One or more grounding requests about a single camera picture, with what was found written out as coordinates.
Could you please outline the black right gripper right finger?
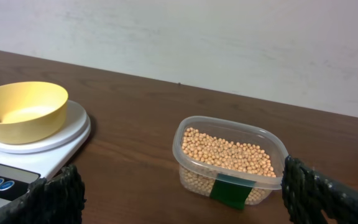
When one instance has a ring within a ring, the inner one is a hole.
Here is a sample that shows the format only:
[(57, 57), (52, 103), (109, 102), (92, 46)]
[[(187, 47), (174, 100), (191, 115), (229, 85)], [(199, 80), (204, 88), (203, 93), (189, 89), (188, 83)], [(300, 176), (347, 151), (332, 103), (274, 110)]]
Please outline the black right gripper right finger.
[(297, 224), (358, 223), (358, 191), (287, 156), (282, 177), (282, 198)]

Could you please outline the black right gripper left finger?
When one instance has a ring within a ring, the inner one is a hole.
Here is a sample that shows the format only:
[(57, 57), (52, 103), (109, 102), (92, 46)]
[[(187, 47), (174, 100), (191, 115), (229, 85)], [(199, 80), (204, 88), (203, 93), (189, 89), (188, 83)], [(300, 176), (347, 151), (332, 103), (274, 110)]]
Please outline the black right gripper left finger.
[(0, 224), (81, 224), (85, 183), (75, 165), (51, 180), (31, 183), (27, 193), (0, 208)]

